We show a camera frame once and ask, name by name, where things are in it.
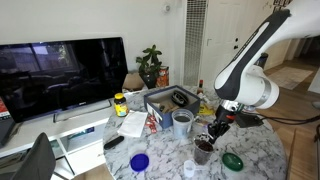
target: bottle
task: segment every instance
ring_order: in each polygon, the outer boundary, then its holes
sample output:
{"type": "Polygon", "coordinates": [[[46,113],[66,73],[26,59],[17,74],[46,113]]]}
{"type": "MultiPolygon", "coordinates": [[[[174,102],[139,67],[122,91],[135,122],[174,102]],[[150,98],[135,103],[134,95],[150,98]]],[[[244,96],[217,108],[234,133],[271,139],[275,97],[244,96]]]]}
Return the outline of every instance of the bottle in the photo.
{"type": "Polygon", "coordinates": [[[202,86],[203,86],[203,80],[200,79],[200,81],[199,81],[199,86],[198,86],[198,89],[197,89],[197,95],[200,94],[200,93],[203,94],[203,88],[202,88],[202,86]]]}
{"type": "Polygon", "coordinates": [[[117,116],[119,117],[124,117],[129,113],[127,100],[122,93],[117,93],[114,95],[114,108],[117,116]]]}

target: round table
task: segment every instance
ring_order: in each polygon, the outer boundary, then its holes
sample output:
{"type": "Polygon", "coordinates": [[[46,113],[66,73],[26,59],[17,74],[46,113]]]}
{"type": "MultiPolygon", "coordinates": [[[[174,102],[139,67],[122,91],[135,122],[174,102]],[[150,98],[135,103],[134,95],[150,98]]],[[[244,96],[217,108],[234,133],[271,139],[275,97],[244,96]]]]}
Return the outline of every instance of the round table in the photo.
{"type": "MultiPolygon", "coordinates": [[[[183,88],[192,93],[197,89],[189,86],[183,88]]],[[[156,90],[126,94],[129,108],[145,112],[143,95],[156,90]]],[[[213,90],[205,89],[204,94],[214,102],[215,107],[218,106],[219,98],[213,90]]],[[[206,116],[206,119],[212,122],[214,116],[206,116]]],[[[104,143],[117,136],[123,120],[115,113],[110,117],[104,132],[104,143]]],[[[105,150],[106,165],[115,179],[188,179],[183,174],[183,163],[193,159],[192,139],[201,134],[202,128],[199,127],[193,123],[189,138],[182,140],[174,138],[172,127],[156,134],[151,134],[149,128],[144,127],[140,138],[126,137],[114,148],[105,150]],[[144,148],[150,159],[148,168],[140,173],[134,172],[129,165],[130,155],[137,147],[144,148]]],[[[262,126],[251,128],[231,124],[230,130],[214,144],[214,153],[206,166],[209,171],[196,171],[191,179],[285,179],[287,170],[283,145],[267,121],[262,126]],[[222,155],[226,152],[242,159],[244,168],[240,172],[231,171],[222,164],[222,155]]]]}

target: remote control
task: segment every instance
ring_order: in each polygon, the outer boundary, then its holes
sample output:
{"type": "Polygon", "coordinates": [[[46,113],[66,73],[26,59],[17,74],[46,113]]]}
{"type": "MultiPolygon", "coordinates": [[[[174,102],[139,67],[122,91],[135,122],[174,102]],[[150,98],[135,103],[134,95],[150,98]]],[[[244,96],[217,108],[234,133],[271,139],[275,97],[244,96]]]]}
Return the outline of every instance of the remote control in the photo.
{"type": "Polygon", "coordinates": [[[104,150],[108,150],[108,149],[111,149],[113,148],[114,146],[118,145],[119,143],[121,143],[122,141],[124,140],[124,137],[123,136],[118,136],[117,138],[107,142],[103,148],[104,150]]]}

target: napkin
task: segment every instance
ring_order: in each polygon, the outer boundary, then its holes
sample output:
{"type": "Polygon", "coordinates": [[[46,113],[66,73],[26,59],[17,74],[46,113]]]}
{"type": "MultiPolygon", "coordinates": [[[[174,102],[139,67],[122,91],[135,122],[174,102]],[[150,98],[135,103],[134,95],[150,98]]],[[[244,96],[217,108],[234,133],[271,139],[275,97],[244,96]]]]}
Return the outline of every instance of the napkin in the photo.
{"type": "Polygon", "coordinates": [[[128,137],[140,137],[147,119],[147,112],[130,111],[123,120],[118,134],[128,137]]]}

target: black tv screen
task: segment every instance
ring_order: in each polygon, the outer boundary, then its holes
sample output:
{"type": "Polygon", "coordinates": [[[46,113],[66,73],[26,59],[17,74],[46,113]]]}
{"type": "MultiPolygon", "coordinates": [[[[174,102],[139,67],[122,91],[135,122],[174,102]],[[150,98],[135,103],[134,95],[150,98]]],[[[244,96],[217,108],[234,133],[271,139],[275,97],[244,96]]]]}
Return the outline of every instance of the black tv screen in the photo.
{"type": "Polygon", "coordinates": [[[0,45],[0,96],[16,122],[121,92],[122,38],[0,45]]]}

